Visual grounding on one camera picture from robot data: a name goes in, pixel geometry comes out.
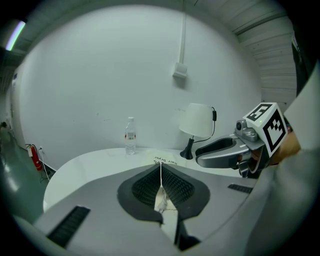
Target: fire extinguisher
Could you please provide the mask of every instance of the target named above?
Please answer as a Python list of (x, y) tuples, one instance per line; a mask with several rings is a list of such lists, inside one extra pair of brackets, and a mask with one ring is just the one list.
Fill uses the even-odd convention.
[(37, 169), (37, 171), (41, 171), (42, 170), (42, 165), (41, 162), (39, 160), (38, 157), (38, 152), (37, 152), (37, 148), (35, 145), (31, 145), (31, 144), (26, 144), (27, 145), (27, 150), (28, 150), (28, 154), (29, 157), (32, 158), (32, 161), (34, 163), (35, 168)]

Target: round tabletop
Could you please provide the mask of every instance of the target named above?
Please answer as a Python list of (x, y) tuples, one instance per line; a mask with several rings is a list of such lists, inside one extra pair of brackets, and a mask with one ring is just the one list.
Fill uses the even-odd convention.
[[(127, 155), (125, 148), (110, 148), (82, 154), (71, 159), (61, 166), (50, 179), (44, 193), (43, 210), (48, 210), (90, 181), (143, 166), (146, 152), (150, 150), (155, 150), (155, 148), (138, 147), (135, 154)], [(180, 156), (180, 150), (161, 149), (161, 151), (172, 153), (176, 159), (184, 160)], [(196, 171), (241, 177), (238, 170), (231, 168), (201, 167), (197, 164), (195, 157), (191, 160), (185, 160), (185, 162), (185, 167)]]

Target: water bottle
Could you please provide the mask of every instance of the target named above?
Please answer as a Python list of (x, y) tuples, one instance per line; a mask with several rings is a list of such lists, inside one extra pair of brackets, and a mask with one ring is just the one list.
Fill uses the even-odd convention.
[(136, 129), (133, 117), (128, 117), (128, 125), (125, 128), (125, 152), (127, 155), (133, 155), (136, 152)]

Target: electrical box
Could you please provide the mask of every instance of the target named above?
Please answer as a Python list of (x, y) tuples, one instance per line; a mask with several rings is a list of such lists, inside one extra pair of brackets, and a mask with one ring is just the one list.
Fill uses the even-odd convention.
[(185, 79), (187, 77), (187, 69), (188, 67), (186, 65), (177, 62), (175, 64), (173, 76)]

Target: table lamp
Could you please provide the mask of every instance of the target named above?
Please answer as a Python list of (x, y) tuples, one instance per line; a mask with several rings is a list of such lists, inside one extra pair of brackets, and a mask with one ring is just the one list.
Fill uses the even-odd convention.
[(202, 104), (190, 103), (179, 129), (187, 134), (192, 135), (189, 139), (188, 145), (180, 152), (180, 156), (185, 159), (192, 159), (191, 148), (194, 143), (194, 136), (197, 137), (210, 137), (212, 135), (213, 127), (213, 109), (211, 106)]

